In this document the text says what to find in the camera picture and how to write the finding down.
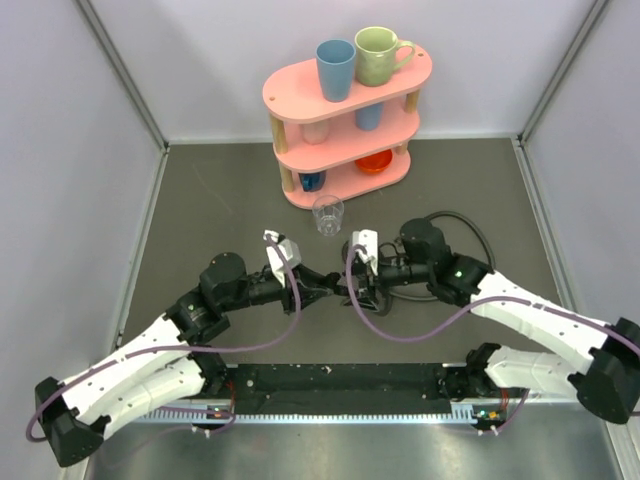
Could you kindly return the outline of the black valve fitting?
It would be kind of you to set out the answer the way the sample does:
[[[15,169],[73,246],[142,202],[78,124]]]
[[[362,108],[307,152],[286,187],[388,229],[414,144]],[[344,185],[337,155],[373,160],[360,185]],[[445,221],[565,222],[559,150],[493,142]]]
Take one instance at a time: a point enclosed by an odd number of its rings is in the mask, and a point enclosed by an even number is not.
[[[343,273],[339,273],[339,272],[331,272],[329,274],[327,274],[324,277],[324,284],[326,286],[327,289],[330,289],[333,295],[335,294],[335,284],[337,283],[337,281],[339,279],[345,279],[345,276]],[[336,295],[336,296],[340,296],[340,297],[348,297],[349,295]]]

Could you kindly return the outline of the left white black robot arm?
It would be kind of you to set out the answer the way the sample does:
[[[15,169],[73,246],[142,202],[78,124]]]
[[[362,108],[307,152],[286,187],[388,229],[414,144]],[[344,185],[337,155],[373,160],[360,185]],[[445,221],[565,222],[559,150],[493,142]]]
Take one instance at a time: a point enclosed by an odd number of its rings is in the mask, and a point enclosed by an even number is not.
[[[35,388],[37,421],[62,468],[91,456],[129,422],[165,404],[226,387],[227,367],[209,342],[230,326],[228,313],[279,302],[286,313],[334,294],[340,276],[322,275],[283,247],[250,274],[241,256],[222,253],[150,327],[94,367]]]

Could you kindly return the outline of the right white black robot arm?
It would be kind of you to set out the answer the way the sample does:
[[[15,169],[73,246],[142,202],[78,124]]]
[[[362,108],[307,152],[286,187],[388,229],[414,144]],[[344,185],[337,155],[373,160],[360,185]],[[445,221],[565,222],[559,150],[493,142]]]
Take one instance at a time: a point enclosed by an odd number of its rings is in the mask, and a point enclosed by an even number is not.
[[[476,394],[519,388],[576,398],[596,417],[625,424],[639,402],[639,326],[621,317],[607,323],[583,317],[520,287],[490,265],[451,250],[426,218],[400,229],[402,255],[379,256],[378,234],[360,230],[346,247],[346,284],[354,308],[381,290],[422,283],[458,312],[430,337],[471,313],[508,327],[545,347],[525,352],[484,344],[466,360],[466,380]]]

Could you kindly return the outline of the clear plastic cup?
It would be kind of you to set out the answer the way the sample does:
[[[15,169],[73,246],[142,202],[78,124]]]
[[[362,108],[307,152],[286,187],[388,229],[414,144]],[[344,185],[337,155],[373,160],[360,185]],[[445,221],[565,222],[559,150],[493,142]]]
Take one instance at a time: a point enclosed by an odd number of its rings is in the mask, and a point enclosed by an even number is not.
[[[324,236],[339,233],[344,215],[344,204],[333,195],[317,198],[312,205],[312,213],[317,230]]]

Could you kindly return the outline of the dark blue mug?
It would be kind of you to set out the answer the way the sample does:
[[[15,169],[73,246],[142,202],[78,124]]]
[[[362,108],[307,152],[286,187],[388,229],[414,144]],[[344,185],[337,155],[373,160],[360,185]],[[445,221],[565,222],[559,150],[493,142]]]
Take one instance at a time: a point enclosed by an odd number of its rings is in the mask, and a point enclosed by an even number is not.
[[[304,192],[320,191],[326,181],[326,172],[300,173],[299,181]]]

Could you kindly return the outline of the pink three-tier shelf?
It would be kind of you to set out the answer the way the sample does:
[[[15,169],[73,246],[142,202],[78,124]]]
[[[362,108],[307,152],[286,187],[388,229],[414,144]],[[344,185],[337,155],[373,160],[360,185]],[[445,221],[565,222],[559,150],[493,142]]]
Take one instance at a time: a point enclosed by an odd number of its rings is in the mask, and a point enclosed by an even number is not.
[[[366,87],[353,82],[349,97],[338,103],[324,99],[314,59],[273,73],[263,85],[262,96],[287,200],[309,209],[322,195],[347,200],[401,181],[411,165],[408,144],[420,127],[418,100],[431,72],[429,54],[416,46],[412,60],[387,84]],[[360,130],[356,126],[356,110],[378,102],[384,103],[379,126],[373,131]],[[322,120],[330,123],[326,141],[317,145],[305,143],[301,126]],[[357,159],[387,149],[394,152],[394,157],[383,172],[368,175],[356,167]],[[299,174],[319,171],[326,172],[323,188],[304,192]]]

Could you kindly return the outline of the orange bowl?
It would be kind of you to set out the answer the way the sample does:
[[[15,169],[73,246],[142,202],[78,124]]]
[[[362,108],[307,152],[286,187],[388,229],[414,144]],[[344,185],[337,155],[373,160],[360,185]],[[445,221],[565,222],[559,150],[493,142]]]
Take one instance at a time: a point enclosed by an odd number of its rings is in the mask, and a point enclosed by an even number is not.
[[[392,163],[394,152],[391,149],[382,150],[355,161],[355,165],[359,171],[374,175],[386,170]]]

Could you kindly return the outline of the pink cup middle shelf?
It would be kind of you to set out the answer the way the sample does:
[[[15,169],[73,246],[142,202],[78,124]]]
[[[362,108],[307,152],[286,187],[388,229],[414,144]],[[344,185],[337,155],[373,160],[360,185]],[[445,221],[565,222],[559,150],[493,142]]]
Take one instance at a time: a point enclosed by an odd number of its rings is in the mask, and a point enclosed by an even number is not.
[[[301,126],[302,139],[309,145],[317,145],[325,142],[329,136],[329,132],[330,123],[328,120],[303,124]]]

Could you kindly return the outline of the blue cup middle shelf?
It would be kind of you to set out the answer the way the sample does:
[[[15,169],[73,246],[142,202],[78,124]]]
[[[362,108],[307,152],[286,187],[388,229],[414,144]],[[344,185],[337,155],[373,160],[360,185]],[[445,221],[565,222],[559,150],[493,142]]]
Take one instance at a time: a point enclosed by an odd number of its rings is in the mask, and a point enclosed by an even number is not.
[[[383,102],[357,109],[355,112],[356,126],[362,131],[375,130],[380,124],[383,109]]]

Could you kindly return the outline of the green ceramic mug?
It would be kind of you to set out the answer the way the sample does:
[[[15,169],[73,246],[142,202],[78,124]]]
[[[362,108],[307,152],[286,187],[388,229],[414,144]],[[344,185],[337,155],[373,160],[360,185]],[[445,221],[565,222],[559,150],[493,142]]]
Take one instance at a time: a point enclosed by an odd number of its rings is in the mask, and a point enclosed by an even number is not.
[[[367,87],[388,83],[397,70],[412,60],[416,52],[413,42],[402,41],[394,31],[381,26],[361,29],[354,40],[355,79]]]

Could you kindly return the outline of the blue tumbler on top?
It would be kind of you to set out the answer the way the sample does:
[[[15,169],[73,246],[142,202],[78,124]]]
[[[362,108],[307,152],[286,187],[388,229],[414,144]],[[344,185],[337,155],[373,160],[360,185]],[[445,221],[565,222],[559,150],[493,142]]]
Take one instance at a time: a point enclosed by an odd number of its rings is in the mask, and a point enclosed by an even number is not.
[[[355,47],[344,39],[326,40],[316,48],[321,90],[329,102],[344,101],[350,92],[355,69]]]

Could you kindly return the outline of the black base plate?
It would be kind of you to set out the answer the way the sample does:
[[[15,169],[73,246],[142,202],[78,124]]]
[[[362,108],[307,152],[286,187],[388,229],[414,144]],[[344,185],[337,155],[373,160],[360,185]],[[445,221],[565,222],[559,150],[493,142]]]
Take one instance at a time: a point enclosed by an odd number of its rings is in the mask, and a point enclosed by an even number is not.
[[[241,364],[229,379],[239,414],[449,413],[477,395],[463,368],[435,363]]]

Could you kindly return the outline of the aluminium rail frame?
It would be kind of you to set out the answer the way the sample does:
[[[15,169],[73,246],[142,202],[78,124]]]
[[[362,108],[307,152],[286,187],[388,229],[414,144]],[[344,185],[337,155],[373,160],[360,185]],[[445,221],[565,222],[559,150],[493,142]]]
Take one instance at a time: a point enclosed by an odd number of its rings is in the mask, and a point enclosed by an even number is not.
[[[393,414],[393,415],[258,415],[239,414],[235,407],[235,392],[229,370],[223,388],[217,394],[201,393],[192,397],[174,400],[147,414],[145,418],[171,423],[194,423],[198,426],[214,426],[226,421],[235,420],[246,424],[412,424],[412,423],[457,423],[479,426],[488,430],[492,426],[503,424],[516,410],[521,395],[526,394],[532,403],[574,404],[575,392],[560,392],[557,379],[560,366],[541,365],[544,376],[536,379],[532,372],[526,374],[526,381],[521,387],[510,385],[500,387],[478,368],[464,365],[440,364],[447,368],[461,367],[468,380],[477,391],[475,397],[453,401],[449,413],[431,414]]]

